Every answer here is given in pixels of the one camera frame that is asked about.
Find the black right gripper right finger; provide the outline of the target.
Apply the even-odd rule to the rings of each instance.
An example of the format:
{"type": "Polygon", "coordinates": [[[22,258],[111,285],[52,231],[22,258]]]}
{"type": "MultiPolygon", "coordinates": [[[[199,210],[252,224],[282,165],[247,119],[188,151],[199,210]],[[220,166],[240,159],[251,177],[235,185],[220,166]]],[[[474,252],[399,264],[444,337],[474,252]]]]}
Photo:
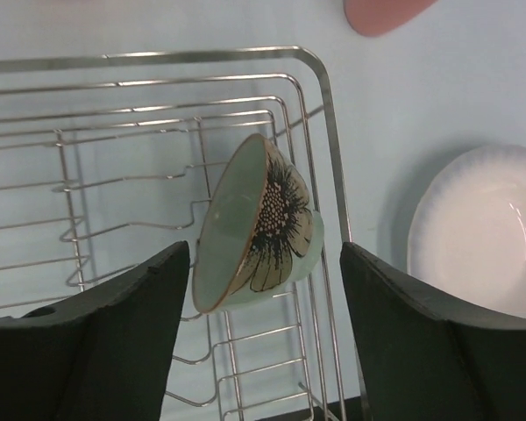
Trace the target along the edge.
{"type": "Polygon", "coordinates": [[[526,420],[526,318],[468,303],[356,244],[340,267],[375,420],[526,420]]]}

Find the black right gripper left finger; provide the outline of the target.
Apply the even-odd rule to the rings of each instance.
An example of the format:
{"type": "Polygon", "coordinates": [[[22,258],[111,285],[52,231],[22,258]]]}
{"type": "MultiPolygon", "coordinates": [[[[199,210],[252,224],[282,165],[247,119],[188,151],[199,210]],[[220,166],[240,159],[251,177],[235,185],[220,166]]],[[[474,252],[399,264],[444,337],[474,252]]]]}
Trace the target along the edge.
{"type": "Polygon", "coordinates": [[[189,275],[177,242],[92,289],[0,318],[0,420],[157,420],[189,275]]]}

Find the white fluted plate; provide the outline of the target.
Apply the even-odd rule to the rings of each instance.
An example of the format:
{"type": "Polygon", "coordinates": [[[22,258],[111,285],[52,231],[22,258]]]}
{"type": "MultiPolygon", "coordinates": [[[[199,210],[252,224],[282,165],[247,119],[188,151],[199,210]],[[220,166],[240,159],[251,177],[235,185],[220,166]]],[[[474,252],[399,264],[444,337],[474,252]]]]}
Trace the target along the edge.
{"type": "Polygon", "coordinates": [[[407,271],[526,318],[526,147],[474,148],[434,177],[409,228],[407,271]]]}

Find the green floral ceramic bowl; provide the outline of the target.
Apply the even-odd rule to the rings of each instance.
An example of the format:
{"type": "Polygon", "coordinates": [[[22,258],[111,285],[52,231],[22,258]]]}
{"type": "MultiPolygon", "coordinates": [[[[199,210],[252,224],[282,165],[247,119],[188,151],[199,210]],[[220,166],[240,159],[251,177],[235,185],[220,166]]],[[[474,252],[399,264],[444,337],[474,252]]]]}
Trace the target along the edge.
{"type": "Polygon", "coordinates": [[[266,137],[248,136],[220,177],[203,220],[192,274],[202,314],[236,310],[307,278],[324,225],[297,168],[266,137]]]}

